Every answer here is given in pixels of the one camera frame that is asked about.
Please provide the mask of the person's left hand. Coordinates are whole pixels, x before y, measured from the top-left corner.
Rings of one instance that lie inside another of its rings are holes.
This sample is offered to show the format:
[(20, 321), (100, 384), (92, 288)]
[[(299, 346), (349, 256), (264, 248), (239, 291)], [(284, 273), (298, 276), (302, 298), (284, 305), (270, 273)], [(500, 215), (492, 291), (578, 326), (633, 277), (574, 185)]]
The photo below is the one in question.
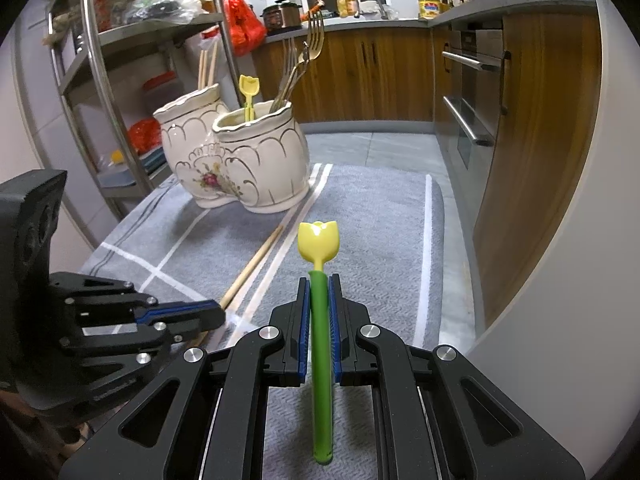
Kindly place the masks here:
[(75, 426), (77, 441), (67, 443), (58, 430), (44, 422), (17, 394), (1, 391), (1, 422), (9, 431), (11, 441), (2, 444), (2, 451), (23, 452), (17, 463), (25, 466), (25, 479), (57, 479), (66, 460), (77, 452), (93, 435), (88, 422)]

